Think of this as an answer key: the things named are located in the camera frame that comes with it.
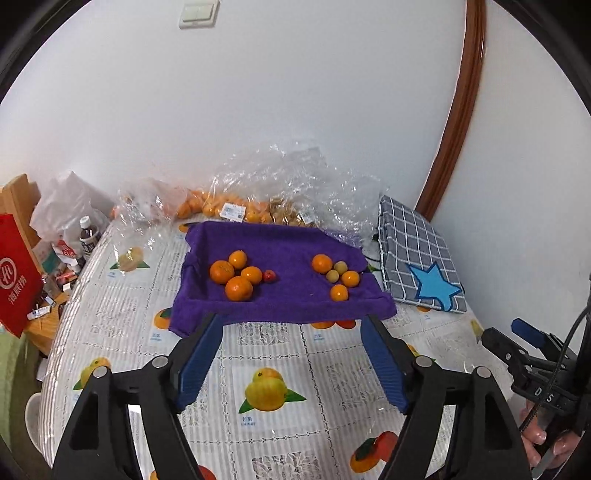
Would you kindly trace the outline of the person right hand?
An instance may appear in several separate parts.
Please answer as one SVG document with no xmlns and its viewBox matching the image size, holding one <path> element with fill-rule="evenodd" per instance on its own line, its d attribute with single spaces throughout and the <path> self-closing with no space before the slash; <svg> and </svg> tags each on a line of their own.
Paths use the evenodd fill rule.
<svg viewBox="0 0 591 480">
<path fill-rule="evenodd" d="M 521 434 L 532 477 L 589 479 L 590 432 L 586 432 L 583 437 L 570 431 L 561 434 L 548 448 L 547 453 L 551 454 L 552 459 L 542 468 L 540 463 L 544 463 L 544 453 L 541 450 L 548 440 L 545 427 L 536 413 Z"/>
</svg>

